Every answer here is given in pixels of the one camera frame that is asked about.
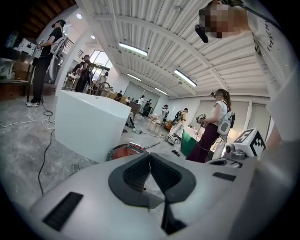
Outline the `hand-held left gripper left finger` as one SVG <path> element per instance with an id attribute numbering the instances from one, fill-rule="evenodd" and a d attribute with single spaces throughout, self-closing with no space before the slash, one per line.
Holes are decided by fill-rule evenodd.
<path id="1" fill-rule="evenodd" d="M 143 194 L 145 182 L 150 175 L 150 154 L 132 156 L 133 159 L 115 168 L 108 177 L 108 185 L 114 195 L 124 204 L 150 207 L 150 200 Z"/>

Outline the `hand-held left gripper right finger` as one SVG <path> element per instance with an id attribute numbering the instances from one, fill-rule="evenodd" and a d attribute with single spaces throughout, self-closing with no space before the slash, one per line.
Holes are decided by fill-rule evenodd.
<path id="1" fill-rule="evenodd" d="M 150 154 L 150 172 L 165 196 L 161 228 L 171 235 L 187 225 L 174 217 L 171 205 L 185 201 L 196 186 L 196 178 L 188 169 L 162 157 Z"/>

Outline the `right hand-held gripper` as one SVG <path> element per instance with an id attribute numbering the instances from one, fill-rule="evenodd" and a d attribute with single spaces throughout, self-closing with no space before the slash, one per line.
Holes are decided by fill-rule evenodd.
<path id="1" fill-rule="evenodd" d="M 241 168 L 243 163 L 252 157 L 258 157 L 266 149 L 264 140 L 258 129 L 243 131 L 233 143 L 226 144 L 221 157 L 214 157 L 207 164 Z"/>

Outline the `person's right forearm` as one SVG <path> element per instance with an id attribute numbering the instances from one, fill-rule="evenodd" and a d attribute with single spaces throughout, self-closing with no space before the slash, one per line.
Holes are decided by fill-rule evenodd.
<path id="1" fill-rule="evenodd" d="M 267 140 L 266 146 L 268 149 L 276 148 L 280 145 L 281 142 L 282 138 L 280 136 L 279 130 L 274 124 L 270 136 Z"/>

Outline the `red vacuum cleaner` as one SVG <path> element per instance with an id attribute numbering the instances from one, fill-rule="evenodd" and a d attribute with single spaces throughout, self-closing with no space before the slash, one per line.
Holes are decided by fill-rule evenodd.
<path id="1" fill-rule="evenodd" d="M 120 144 L 108 152 L 106 162 L 145 152 L 147 152 L 145 148 L 132 142 Z"/>

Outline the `green bathtub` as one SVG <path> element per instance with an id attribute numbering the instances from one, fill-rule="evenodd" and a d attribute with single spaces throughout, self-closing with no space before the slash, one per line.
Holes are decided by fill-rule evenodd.
<path id="1" fill-rule="evenodd" d="M 200 141 L 202 134 L 198 133 L 196 130 L 185 127 L 181 136 L 180 151 L 187 157 L 193 148 Z"/>

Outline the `white bathtub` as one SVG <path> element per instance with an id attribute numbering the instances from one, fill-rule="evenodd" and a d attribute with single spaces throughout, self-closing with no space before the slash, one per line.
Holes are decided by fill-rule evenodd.
<path id="1" fill-rule="evenodd" d="M 61 90 L 55 108 L 55 139 L 75 153 L 104 163 L 117 146 L 131 107 L 108 97 Z"/>

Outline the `wooden chair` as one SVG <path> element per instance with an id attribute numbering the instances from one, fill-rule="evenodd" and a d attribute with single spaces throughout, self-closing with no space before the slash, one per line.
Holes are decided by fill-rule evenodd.
<path id="1" fill-rule="evenodd" d="M 159 134 L 162 129 L 162 125 L 160 123 L 159 116 L 157 114 L 151 114 L 149 116 L 149 119 L 150 119 L 150 121 L 148 123 L 147 129 L 153 133 L 155 133 L 155 131 L 157 130 L 157 134 Z"/>

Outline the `person's white printed shirt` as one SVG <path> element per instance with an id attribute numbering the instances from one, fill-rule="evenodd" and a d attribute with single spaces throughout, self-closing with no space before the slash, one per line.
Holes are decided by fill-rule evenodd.
<path id="1" fill-rule="evenodd" d="M 267 110 L 284 141 L 300 139 L 300 61 L 293 46 L 275 26 L 274 16 L 258 0 L 246 6 L 255 42 L 256 58 L 263 73 L 270 102 Z"/>

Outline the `dark wooden table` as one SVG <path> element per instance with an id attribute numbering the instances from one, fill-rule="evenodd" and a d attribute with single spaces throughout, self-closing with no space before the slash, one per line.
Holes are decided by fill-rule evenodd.
<path id="1" fill-rule="evenodd" d="M 26 97 L 29 101 L 35 57 L 0 47 L 0 101 Z"/>

